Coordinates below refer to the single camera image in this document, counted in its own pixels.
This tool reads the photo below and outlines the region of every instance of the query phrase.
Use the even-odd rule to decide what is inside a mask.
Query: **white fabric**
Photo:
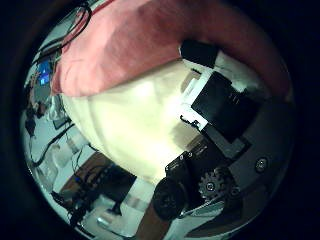
[[[165,166],[199,134],[179,119],[189,73],[182,61],[175,61],[98,95],[62,95],[63,102],[95,148],[156,184],[165,176]]]

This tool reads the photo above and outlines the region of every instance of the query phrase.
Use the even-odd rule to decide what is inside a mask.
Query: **white plastic part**
[[[64,144],[53,144],[47,151],[45,160],[36,174],[43,188],[51,192],[59,171],[66,166],[72,156],[80,151],[88,141],[79,132]]]
[[[96,236],[99,240],[122,240],[121,236],[112,233],[106,229],[103,225],[98,223],[98,219],[105,215],[105,206],[95,207],[83,220],[82,225],[92,235]]]
[[[249,92],[263,92],[263,97],[269,96],[266,86],[253,70],[222,51],[218,52],[213,70],[228,78],[232,82],[231,86],[238,92],[247,89]]]

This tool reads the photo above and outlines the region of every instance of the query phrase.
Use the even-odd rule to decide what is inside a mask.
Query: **wire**
[[[83,27],[80,29],[80,31],[78,31],[71,39],[69,39],[68,41],[66,41],[65,43],[61,44],[60,46],[58,46],[57,48],[53,49],[52,51],[49,51],[48,53],[38,57],[36,60],[34,60],[32,63],[31,63],[31,66],[33,66],[34,64],[38,63],[41,59],[43,58],[46,58],[50,55],[52,55],[53,53],[59,51],[59,50],[62,50],[65,46],[67,46],[69,43],[71,43],[74,39],[76,39],[85,29],[86,27],[88,26],[89,22],[90,22],[90,19],[92,17],[92,10],[91,8],[89,7],[88,3],[85,2],[82,4],[82,7],[85,9],[85,12],[84,14],[87,12],[88,13],[88,17],[87,17],[87,20],[85,22],[85,24],[83,25]]]
[[[43,150],[39,160],[37,162],[33,161],[33,167],[39,167],[45,158],[45,155],[49,149],[49,147],[58,139],[60,139],[70,128],[72,128],[74,126],[74,124],[71,124],[69,127],[67,127],[65,130],[63,130],[62,132],[60,132],[57,136],[55,136],[53,139],[51,139],[51,141],[47,144],[46,148]]]
[[[29,139],[29,152],[30,152],[31,161],[34,162],[33,156],[32,156],[32,137],[31,136],[30,136],[30,139]]]
[[[77,160],[76,160],[76,167],[77,167],[78,169],[80,169],[81,171],[83,171],[83,169],[79,166],[79,159],[80,159],[80,156],[81,156],[81,154],[82,154],[82,150],[83,150],[83,148],[81,148],[80,153],[79,153],[79,155],[78,155],[78,157],[77,157]]]
[[[96,151],[96,152],[100,152],[98,149],[94,148],[91,143],[88,144],[89,148],[91,148],[93,151]]]
[[[65,36],[69,35],[76,27],[78,27],[80,25],[80,23],[82,22],[84,16],[86,15],[86,11],[84,11],[81,15],[81,18],[77,21],[77,23],[72,27],[72,24],[70,26],[70,28],[68,29],[67,33],[65,34]],[[52,46],[54,43],[57,43],[59,41],[62,41],[65,36],[63,37],[58,37],[56,39],[51,40],[50,42],[48,42],[47,44],[45,44],[44,46],[42,46],[41,48],[39,48],[38,52],[42,52],[44,49]]]

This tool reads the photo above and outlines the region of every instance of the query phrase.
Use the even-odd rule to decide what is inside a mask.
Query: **wooden surface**
[[[85,175],[96,166],[107,166],[111,163],[107,157],[105,157],[102,153],[94,153],[91,157],[81,166],[76,174],[80,178],[84,178]],[[100,167],[97,167],[94,171],[94,174],[91,175],[89,180],[93,178],[99,171]],[[78,184],[74,181],[73,178],[70,178],[66,184],[63,186],[61,192],[76,192],[79,189]],[[162,221],[158,218],[155,213],[152,203],[149,204],[149,207],[146,210],[144,217],[141,220],[138,231],[136,233],[136,237],[138,240],[162,240],[166,235],[171,222]]]
[[[102,153],[95,152],[91,155],[91,157],[76,171],[77,176],[79,176],[81,179],[84,179],[85,175],[90,171],[90,169],[95,168],[90,174],[90,177],[88,180],[91,180],[98,172],[99,170],[107,166],[111,163],[111,160],[109,160],[107,157],[105,157]],[[66,184],[63,186],[60,192],[63,191],[71,191],[76,192],[79,189],[79,185],[76,183],[73,177],[71,177]]]

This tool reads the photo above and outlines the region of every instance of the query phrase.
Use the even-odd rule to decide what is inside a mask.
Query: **black cable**
[[[37,162],[33,162],[33,167],[39,167],[43,161],[44,161],[44,158],[46,156],[46,153],[49,149],[49,147],[55,142],[57,141],[58,139],[60,139],[70,128],[72,128],[74,126],[74,124],[71,124],[69,127],[67,127],[65,130],[63,130],[62,132],[60,132],[57,136],[55,136],[46,146],[46,148],[43,150],[39,160]]]
[[[89,7],[88,3],[85,2],[83,3],[83,6],[82,6],[84,9],[85,9],[85,13],[87,12],[88,13],[88,17],[87,17],[87,20],[85,22],[85,24],[83,25],[83,27],[80,29],[79,32],[77,32],[71,39],[69,39],[68,41],[66,41],[64,44],[61,44],[59,47],[53,49],[52,51],[49,51],[48,53],[38,57],[36,60],[34,60],[32,63],[31,63],[31,66],[33,66],[34,64],[38,63],[41,59],[43,58],[46,58],[48,56],[51,56],[53,53],[63,49],[65,46],[67,46],[69,43],[71,43],[74,39],[76,39],[85,29],[86,27],[88,26],[89,22],[90,22],[90,19],[92,17],[92,10],[91,8]]]
[[[44,46],[39,48],[38,52],[42,52],[44,49],[53,46],[54,43],[57,43],[59,41],[61,42],[65,38],[65,36],[68,36],[75,28],[77,28],[80,25],[80,23],[82,22],[82,20],[83,20],[85,15],[86,15],[86,11],[83,11],[83,13],[82,13],[80,19],[78,20],[78,22],[73,27],[72,27],[72,24],[71,24],[70,28],[68,29],[67,33],[64,36],[58,37],[56,39],[51,40],[50,42],[48,42],[47,44],[45,44]]]
[[[83,169],[81,168],[81,166],[79,166],[79,159],[80,159],[80,156],[81,156],[81,154],[82,154],[82,150],[83,150],[83,148],[81,148],[80,153],[79,153],[79,155],[78,155],[78,157],[77,157],[77,160],[76,160],[76,167],[77,167],[78,169],[80,169],[81,171],[83,171]]]
[[[94,166],[94,167],[92,167],[87,173],[86,173],[86,175],[85,175],[85,177],[84,177],[84,179],[83,179],[83,181],[85,182],[85,183],[88,183],[88,180],[89,180],[89,177],[94,173],[93,172],[93,170],[95,170],[95,169],[97,169],[97,168],[106,168],[106,165],[97,165],[97,166]]]
[[[32,137],[31,136],[30,136],[30,139],[29,139],[29,152],[30,152],[31,161],[34,162],[33,156],[32,156]]]

